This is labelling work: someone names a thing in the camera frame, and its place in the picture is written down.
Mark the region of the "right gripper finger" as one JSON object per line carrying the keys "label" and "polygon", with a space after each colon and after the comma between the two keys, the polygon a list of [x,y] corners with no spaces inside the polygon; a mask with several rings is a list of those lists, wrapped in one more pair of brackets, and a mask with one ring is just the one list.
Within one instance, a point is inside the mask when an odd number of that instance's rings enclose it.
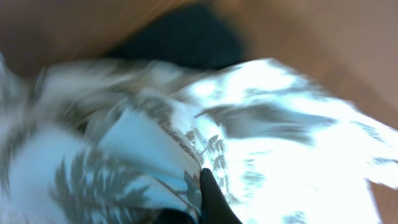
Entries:
{"label": "right gripper finger", "polygon": [[200,174],[201,224],[242,224],[229,207],[211,170],[205,168]]}

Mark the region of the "white fern print cloth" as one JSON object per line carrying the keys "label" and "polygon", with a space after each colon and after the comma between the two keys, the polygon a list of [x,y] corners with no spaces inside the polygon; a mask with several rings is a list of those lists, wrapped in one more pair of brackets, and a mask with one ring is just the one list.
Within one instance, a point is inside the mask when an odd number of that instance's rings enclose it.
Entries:
{"label": "white fern print cloth", "polygon": [[397,131],[271,58],[1,64],[2,223],[199,223],[205,168],[242,223],[380,223]]}

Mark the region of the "black leggings with red waistband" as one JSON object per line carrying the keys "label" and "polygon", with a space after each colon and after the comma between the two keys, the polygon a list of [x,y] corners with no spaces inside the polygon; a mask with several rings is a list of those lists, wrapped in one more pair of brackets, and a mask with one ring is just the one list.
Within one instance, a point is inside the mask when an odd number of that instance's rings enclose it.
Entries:
{"label": "black leggings with red waistband", "polygon": [[203,3],[175,9],[105,53],[126,60],[161,60],[199,70],[217,70],[244,60],[241,39]]}

